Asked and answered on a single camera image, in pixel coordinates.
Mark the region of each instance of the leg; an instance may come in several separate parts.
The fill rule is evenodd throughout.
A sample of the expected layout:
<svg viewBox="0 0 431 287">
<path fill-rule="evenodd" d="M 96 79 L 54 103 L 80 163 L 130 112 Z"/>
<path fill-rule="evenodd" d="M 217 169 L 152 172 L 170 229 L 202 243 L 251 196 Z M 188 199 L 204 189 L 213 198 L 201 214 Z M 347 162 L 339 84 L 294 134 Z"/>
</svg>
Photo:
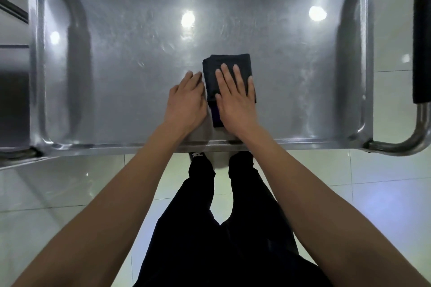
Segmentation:
<svg viewBox="0 0 431 287">
<path fill-rule="evenodd" d="M 136 286 L 204 274 L 220 229 L 209 210 L 215 172 L 207 157 L 200 156 L 193 158 L 189 176 L 157 222 Z"/>
<path fill-rule="evenodd" d="M 277 243 L 298 254 L 293 232 L 271 192 L 253 168 L 250 152 L 240 152 L 229 161 L 229 177 L 234 194 L 234 206 L 229 219 L 223 223 L 231 236 L 268 247 Z"/>
</svg>

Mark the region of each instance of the black sneaker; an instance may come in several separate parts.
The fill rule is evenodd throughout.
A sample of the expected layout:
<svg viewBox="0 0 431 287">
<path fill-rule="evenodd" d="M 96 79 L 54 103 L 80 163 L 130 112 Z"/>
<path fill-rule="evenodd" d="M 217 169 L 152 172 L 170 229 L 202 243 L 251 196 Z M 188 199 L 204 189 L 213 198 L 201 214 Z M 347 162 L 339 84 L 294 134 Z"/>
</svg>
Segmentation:
<svg viewBox="0 0 431 287">
<path fill-rule="evenodd" d="M 203 157 L 205 154 L 203 152 L 189 152 L 190 161 L 196 157 Z"/>
</svg>

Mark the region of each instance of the metal handle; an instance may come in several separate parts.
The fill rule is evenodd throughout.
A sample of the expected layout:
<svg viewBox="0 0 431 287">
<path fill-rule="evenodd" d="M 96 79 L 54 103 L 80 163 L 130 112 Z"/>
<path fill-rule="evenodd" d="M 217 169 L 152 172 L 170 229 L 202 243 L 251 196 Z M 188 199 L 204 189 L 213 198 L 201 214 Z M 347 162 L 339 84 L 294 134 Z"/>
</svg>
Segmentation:
<svg viewBox="0 0 431 287">
<path fill-rule="evenodd" d="M 413 102 L 417 105 L 416 127 L 402 143 L 368 142 L 370 152 L 390 156 L 416 154 L 431 144 L 431 0 L 414 0 Z"/>
</svg>

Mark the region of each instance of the metal tray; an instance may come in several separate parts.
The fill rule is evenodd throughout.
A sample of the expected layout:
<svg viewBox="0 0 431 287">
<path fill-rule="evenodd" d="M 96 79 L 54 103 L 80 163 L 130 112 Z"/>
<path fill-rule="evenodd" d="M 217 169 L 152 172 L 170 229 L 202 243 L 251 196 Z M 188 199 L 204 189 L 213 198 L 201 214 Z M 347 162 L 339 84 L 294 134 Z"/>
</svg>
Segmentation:
<svg viewBox="0 0 431 287">
<path fill-rule="evenodd" d="M 287 150 L 372 138 L 372 0 L 30 0 L 31 145 L 132 153 L 211 54 L 251 55 L 260 123 Z M 243 149 L 210 115 L 179 151 Z"/>
</svg>

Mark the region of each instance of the glossy floor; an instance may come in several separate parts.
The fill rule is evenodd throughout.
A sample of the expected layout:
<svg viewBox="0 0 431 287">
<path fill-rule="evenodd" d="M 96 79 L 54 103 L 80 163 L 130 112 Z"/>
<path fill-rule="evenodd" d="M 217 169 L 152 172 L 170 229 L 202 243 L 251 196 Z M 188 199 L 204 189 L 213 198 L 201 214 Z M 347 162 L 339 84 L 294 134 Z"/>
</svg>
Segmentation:
<svg viewBox="0 0 431 287">
<path fill-rule="evenodd" d="M 398 142 L 415 124 L 412 104 L 412 0 L 376 0 L 374 135 Z M 431 280 L 431 149 L 394 158 L 358 150 L 292 152 L 369 218 Z M 232 208 L 228 154 L 216 166 L 212 211 Z M 0 171 L 0 280 L 9 286 L 44 245 L 81 211 L 131 156 L 67 157 Z M 115 286 L 136 280 L 157 219 L 187 178 L 187 154 L 175 154 Z M 309 255 L 300 247 L 300 253 Z"/>
</svg>

